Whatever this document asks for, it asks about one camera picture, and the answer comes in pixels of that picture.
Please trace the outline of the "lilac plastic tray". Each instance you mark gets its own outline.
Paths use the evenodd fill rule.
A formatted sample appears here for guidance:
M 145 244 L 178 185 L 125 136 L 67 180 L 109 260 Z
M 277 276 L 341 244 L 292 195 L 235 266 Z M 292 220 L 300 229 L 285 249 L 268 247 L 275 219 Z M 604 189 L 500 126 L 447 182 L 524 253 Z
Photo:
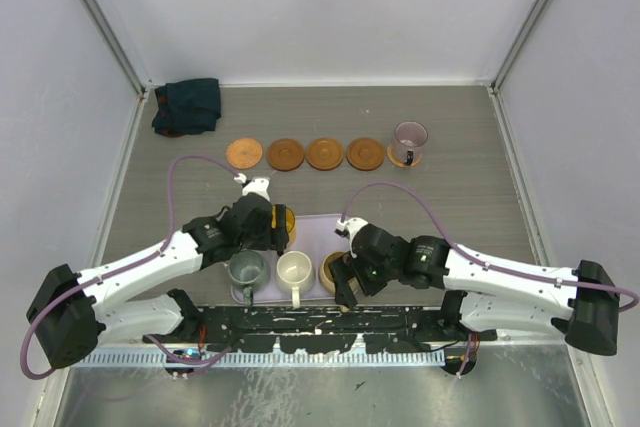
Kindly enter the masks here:
M 349 241 L 335 234 L 336 223 L 340 219 L 339 214 L 306 215 L 296 218 L 295 239 L 288 251 L 301 251 L 306 254 L 314 267 L 314 285 L 306 293 L 301 295 L 302 301 L 333 301 L 331 294 L 321 283 L 319 271 L 324 260 L 335 252 L 345 252 L 349 247 Z M 267 261 L 271 268 L 271 278 L 266 287 L 254 294 L 254 303 L 260 304 L 290 304 L 291 295 L 282 291 L 277 282 L 277 260 L 275 252 L 261 252 L 260 255 Z

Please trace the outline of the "wooden coaster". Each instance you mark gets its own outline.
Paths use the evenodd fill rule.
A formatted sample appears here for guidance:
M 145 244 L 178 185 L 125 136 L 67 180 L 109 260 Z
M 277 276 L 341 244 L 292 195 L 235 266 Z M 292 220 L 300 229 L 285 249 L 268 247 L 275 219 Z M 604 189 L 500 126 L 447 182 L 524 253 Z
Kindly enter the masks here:
M 368 137 L 353 140 L 347 148 L 349 164 L 359 171 L 378 169 L 384 162 L 385 155 L 382 144 Z
M 305 160 L 303 146 L 295 139 L 282 138 L 272 142 L 267 150 L 269 165 L 278 171 L 297 169 Z
M 339 141 L 333 138 L 317 138 L 306 148 L 307 163 L 316 170 L 330 171 L 339 167 L 344 160 L 344 149 Z

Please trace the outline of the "woven rattan coaster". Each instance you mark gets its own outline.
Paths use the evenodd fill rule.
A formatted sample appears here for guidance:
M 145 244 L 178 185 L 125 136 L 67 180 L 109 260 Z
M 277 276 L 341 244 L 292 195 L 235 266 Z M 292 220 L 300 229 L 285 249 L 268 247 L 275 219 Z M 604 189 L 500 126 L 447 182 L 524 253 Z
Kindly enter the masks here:
M 387 147 L 387 157 L 395 166 L 409 168 L 417 166 L 422 161 L 423 155 L 406 148 L 400 148 L 395 144 L 390 144 Z
M 262 145 L 253 138 L 240 138 L 234 140 L 226 150 L 228 163 L 240 170 L 255 167 L 263 156 Z

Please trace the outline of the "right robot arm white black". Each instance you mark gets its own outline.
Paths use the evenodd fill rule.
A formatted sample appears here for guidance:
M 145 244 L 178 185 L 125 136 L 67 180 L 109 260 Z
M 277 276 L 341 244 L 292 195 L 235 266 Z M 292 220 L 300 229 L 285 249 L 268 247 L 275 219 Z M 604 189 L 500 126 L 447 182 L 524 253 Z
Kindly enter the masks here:
M 620 295 L 598 263 L 576 268 L 540 267 L 492 257 L 433 236 L 405 240 L 361 218 L 340 220 L 335 232 L 349 242 L 345 258 L 332 265 L 336 301 L 353 307 L 351 278 L 366 296 L 391 281 L 416 290 L 444 291 L 438 326 L 459 341 L 470 333 L 497 330 L 561 335 L 584 352 L 617 352 Z

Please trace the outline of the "purple translucent cup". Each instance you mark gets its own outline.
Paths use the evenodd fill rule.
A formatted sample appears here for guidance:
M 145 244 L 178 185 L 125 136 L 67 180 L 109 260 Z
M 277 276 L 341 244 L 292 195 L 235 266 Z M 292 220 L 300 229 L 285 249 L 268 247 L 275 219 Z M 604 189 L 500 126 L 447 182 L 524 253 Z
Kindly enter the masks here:
M 427 141 L 428 132 L 421 123 L 404 121 L 396 126 L 391 144 L 423 155 Z

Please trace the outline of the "beige ceramic mug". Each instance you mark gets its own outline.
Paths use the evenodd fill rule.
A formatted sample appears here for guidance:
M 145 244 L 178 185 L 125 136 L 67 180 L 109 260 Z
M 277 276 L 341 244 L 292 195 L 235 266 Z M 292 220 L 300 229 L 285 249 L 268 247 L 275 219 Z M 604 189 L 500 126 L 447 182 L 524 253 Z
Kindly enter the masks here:
M 335 283 L 332 273 L 329 269 L 329 265 L 332 261 L 339 259 L 345 255 L 345 252 L 333 252 L 327 255 L 323 261 L 323 264 L 319 270 L 319 279 L 322 286 L 331 294 L 335 295 Z

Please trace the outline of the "yellow translucent cup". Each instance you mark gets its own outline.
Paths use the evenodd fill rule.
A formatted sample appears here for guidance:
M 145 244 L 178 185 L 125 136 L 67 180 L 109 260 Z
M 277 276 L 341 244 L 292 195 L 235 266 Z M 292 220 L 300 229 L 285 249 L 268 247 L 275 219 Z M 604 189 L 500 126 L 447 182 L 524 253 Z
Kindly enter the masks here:
M 275 228 L 276 227 L 276 206 L 273 206 L 272 208 L 272 216 L 273 216 L 272 228 Z M 291 246 L 296 239 L 296 222 L 295 222 L 295 215 L 289 207 L 286 207 L 286 230 L 288 233 L 287 246 Z

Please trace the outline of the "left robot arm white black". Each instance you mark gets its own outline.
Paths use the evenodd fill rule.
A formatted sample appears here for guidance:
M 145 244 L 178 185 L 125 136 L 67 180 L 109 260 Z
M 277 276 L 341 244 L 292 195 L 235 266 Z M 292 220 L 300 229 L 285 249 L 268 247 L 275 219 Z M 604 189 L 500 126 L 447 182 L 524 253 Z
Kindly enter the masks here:
M 200 312 L 186 293 L 172 290 L 149 301 L 138 295 L 244 249 L 282 253 L 288 241 L 285 206 L 247 194 L 118 261 L 80 272 L 66 264 L 53 268 L 27 310 L 27 337 L 38 340 L 51 370 L 79 362 L 105 342 L 146 334 L 191 342 L 200 331 Z

